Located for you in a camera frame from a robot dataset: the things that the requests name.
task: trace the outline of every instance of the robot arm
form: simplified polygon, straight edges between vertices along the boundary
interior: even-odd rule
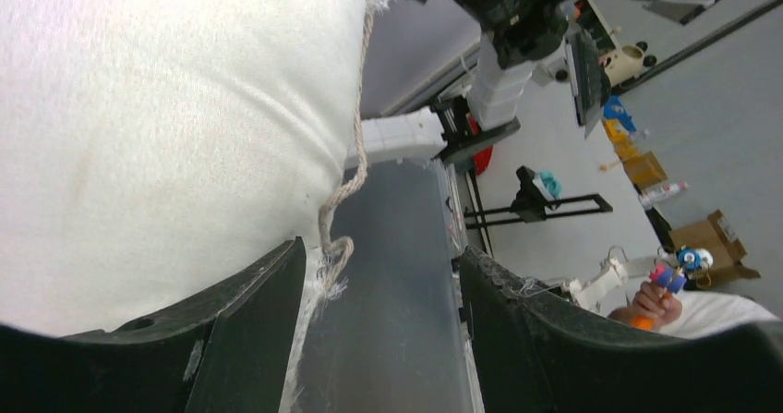
[[[454,1],[483,31],[470,91],[465,99],[432,110],[363,125],[370,162],[439,157],[445,164],[459,163],[513,134],[520,127],[516,107],[524,84],[537,61],[560,48],[568,28],[558,9],[565,0]],[[468,116],[476,120],[479,134],[471,129]],[[346,166],[354,163],[349,158]]]
[[[598,311],[598,304],[611,290],[625,285],[629,279],[648,276],[658,263],[665,261],[657,256],[624,261],[608,257],[601,263],[601,272],[582,283],[579,279],[564,282],[560,288],[571,295],[573,302],[586,310]]]

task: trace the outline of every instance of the orange object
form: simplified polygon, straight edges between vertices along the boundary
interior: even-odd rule
[[[609,171],[610,169],[614,168],[619,164],[622,164],[622,161],[614,161],[611,164],[602,164],[601,171]]]
[[[668,291],[661,297],[661,299],[666,298],[671,298],[671,293]],[[645,316],[634,316],[633,319],[631,319],[631,327],[636,327],[639,330],[646,330],[648,332],[653,329],[653,325],[655,325],[655,323],[655,321]]]
[[[650,188],[668,179],[652,152],[646,152],[622,163],[625,174],[639,189]]]
[[[625,145],[631,141],[628,138],[628,131],[622,127],[619,121],[602,119],[601,123],[604,125],[612,145]]]
[[[619,157],[620,160],[623,162],[628,162],[631,159],[634,159],[642,155],[639,149],[637,149],[633,145],[615,145],[614,152],[617,154],[617,157]]]

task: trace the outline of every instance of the black metal stand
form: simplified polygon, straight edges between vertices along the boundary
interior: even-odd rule
[[[520,188],[516,193],[516,198],[514,199],[511,206],[490,210],[479,208],[477,212],[465,213],[465,218],[475,217],[477,220],[476,223],[465,224],[466,229],[475,230],[493,225],[518,224],[520,222],[541,222],[546,221],[547,219],[555,219],[559,217],[581,216],[595,213],[611,213],[614,211],[612,206],[609,205],[608,202],[606,202],[599,194],[587,194],[575,198],[547,200],[541,194],[538,188],[533,185],[533,178],[536,176],[536,173],[533,170],[527,168],[526,166],[521,166],[518,170],[516,170],[516,175],[519,178]],[[555,210],[565,203],[589,201],[594,202],[596,204],[596,208],[547,214],[547,208],[550,208],[550,210]],[[501,219],[499,221],[487,221],[487,216],[491,214],[503,213],[514,213],[517,217],[512,219]]]
[[[558,207],[564,203],[576,203],[576,202],[588,202],[593,201],[596,203],[596,208],[591,208],[588,210],[577,210],[573,212],[560,212],[560,213],[552,213],[552,214],[546,214],[546,207]],[[503,208],[496,208],[491,210],[484,210],[483,212],[470,212],[465,213],[464,217],[482,217],[489,216],[491,214],[503,214],[503,213],[516,213],[517,217],[514,217],[512,219],[501,219],[499,221],[483,221],[478,222],[475,224],[465,224],[465,228],[468,230],[474,230],[478,228],[484,228],[487,226],[493,226],[493,225],[506,225],[506,224],[518,224],[520,222],[530,223],[530,222],[541,222],[546,221],[547,219],[556,219],[559,217],[570,217],[570,216],[581,216],[585,214],[596,214],[596,213],[611,213],[614,209],[609,205],[604,198],[601,197],[599,194],[587,194],[584,196],[579,196],[576,198],[568,198],[568,199],[557,199],[557,200],[548,200],[548,205],[546,206],[536,206],[536,207],[518,207],[512,204],[510,207],[503,207]]]
[[[511,122],[474,134],[467,117],[470,109],[462,96],[436,103],[430,108],[438,115],[443,126],[443,139],[448,142],[437,156],[446,165],[471,160],[478,152],[506,139],[520,128],[519,119],[515,117]]]
[[[476,178],[476,170],[473,169],[473,170],[469,171],[467,173],[467,175],[470,178],[470,183],[473,186],[474,193],[476,194],[476,210],[477,210],[477,212],[472,212],[472,213],[481,213],[481,214],[483,214],[484,213],[484,202],[481,201],[481,193],[478,192],[478,179]],[[487,218],[484,217],[484,216],[481,216],[481,217],[477,217],[476,220],[480,224],[482,224],[482,223],[485,224],[484,228],[478,228],[478,229],[482,230],[482,239],[486,240],[487,247],[489,247],[488,251],[494,251],[494,248],[492,247],[492,238],[489,237],[489,231],[487,230],[487,227],[486,227]]]

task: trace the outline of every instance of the teal object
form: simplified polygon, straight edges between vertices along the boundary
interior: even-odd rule
[[[541,182],[544,183],[544,187],[547,188],[549,194],[551,194],[555,199],[560,199],[562,185],[558,179],[555,178],[555,175],[553,175],[549,170],[543,170],[538,172],[538,177],[541,178]]]

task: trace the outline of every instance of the white wall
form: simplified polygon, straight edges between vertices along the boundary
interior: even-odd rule
[[[765,0],[722,0],[688,26],[661,21],[624,0],[598,0],[623,35],[645,37],[674,53],[710,28]],[[671,179],[690,189],[661,205],[674,226],[720,209],[748,250],[743,261],[762,279],[725,291],[756,298],[783,316],[783,8],[622,96],[646,143]]]

